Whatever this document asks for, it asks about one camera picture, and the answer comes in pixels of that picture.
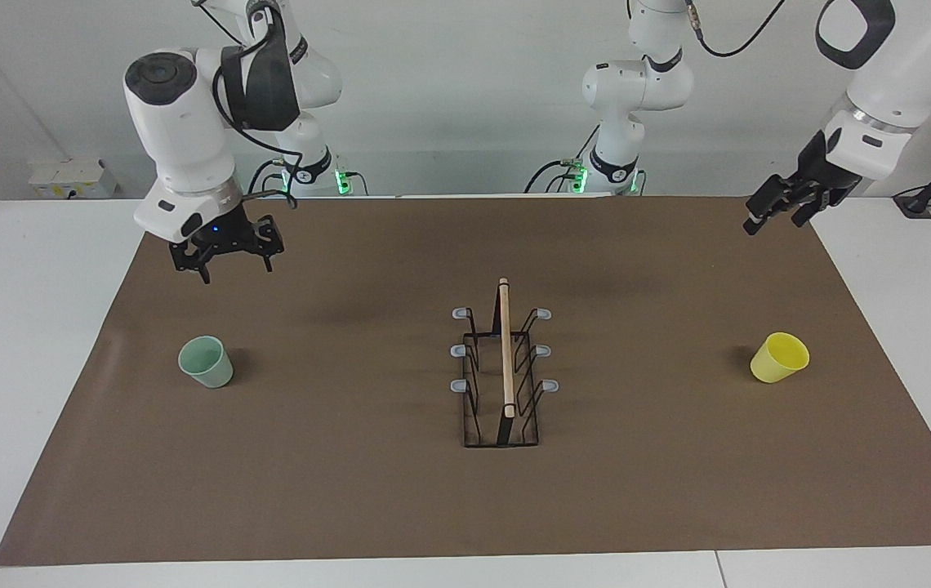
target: brown paper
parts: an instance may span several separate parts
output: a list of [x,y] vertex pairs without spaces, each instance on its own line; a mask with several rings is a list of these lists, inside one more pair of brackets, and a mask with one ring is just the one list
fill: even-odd
[[[287,253],[176,273],[146,238],[0,565],[931,545],[931,433],[817,235],[735,198],[253,203]],[[501,276],[541,446],[466,450],[464,323]],[[808,371],[768,386],[770,332]],[[234,380],[176,354],[215,335]]]

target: green led light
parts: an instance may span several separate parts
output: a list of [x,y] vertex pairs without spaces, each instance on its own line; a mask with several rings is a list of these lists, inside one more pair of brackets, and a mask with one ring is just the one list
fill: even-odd
[[338,183],[339,196],[353,193],[353,184],[350,183],[350,178],[347,178],[342,170],[335,170],[335,182]]
[[575,194],[582,194],[586,191],[586,183],[589,182],[589,170],[586,170],[584,167],[581,167],[578,170],[578,174],[574,177],[574,184],[571,185],[571,190]]

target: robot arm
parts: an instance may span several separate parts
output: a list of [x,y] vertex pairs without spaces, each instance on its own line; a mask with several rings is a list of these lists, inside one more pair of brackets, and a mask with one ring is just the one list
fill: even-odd
[[[222,2],[224,7],[235,3]],[[294,38],[299,63],[309,60],[309,52],[290,11],[276,0],[256,0],[249,3],[242,20],[247,48],[159,51],[133,63],[125,77],[133,122],[157,165],[157,181],[138,207],[136,222],[171,243],[176,269],[198,271],[205,283],[209,282],[207,263],[214,256],[253,253],[263,257],[272,271],[270,257],[283,252],[271,216],[254,223],[248,220],[245,198],[270,193],[245,196],[235,182],[226,126],[242,133],[246,129],[274,133],[280,149],[292,160],[285,162],[285,174],[295,172],[295,179],[286,178],[286,186],[296,180],[315,183],[317,177],[305,178],[306,172],[317,167],[327,170],[332,160],[316,120],[301,112],[299,81],[292,73],[296,53],[287,49],[289,38]],[[322,59],[314,63],[318,70],[324,69]],[[337,70],[323,78],[327,98],[314,92],[311,104],[324,100],[330,104],[338,98]],[[272,194],[286,194],[292,201],[287,189]]]
[[887,178],[931,116],[931,0],[829,0],[817,48],[854,70],[853,81],[795,174],[772,176],[749,198],[749,234],[796,207],[793,222],[803,226],[862,180]]
[[682,107],[694,87],[683,62],[684,0],[630,0],[630,12],[629,36],[644,57],[595,65],[582,82],[600,116],[599,138],[585,154],[586,191],[629,190],[645,135],[634,113]]
[[[246,0],[204,1],[207,1],[208,7],[234,15],[245,38],[256,36],[257,30],[245,18]],[[287,0],[273,0],[272,4],[278,7],[283,22],[283,36],[287,41],[287,60],[291,64],[291,74],[295,81],[297,107],[313,109],[335,104],[342,96],[342,76],[338,68],[306,41]],[[324,139],[323,129],[312,114],[301,111],[294,123],[273,131],[276,145],[302,154],[301,161],[283,158],[287,186],[295,187],[297,194],[330,194],[339,189],[338,175],[331,172],[337,170],[337,156],[332,155]],[[291,177],[291,171],[294,171],[294,177]]]

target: plastic cup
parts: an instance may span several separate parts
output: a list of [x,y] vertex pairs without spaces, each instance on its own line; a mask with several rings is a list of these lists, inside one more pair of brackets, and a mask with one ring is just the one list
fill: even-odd
[[198,337],[179,351],[179,369],[207,388],[221,388],[234,377],[226,347],[215,337]]
[[810,351],[802,341],[787,332],[775,332],[752,358],[750,368],[760,382],[776,384],[809,364]]

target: wooden stick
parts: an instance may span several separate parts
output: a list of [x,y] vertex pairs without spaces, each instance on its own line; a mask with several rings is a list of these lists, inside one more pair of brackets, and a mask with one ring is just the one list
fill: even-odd
[[510,321],[510,280],[503,278],[498,283],[498,298],[502,316],[502,393],[506,401],[506,418],[517,416],[517,399],[513,385],[513,323]]

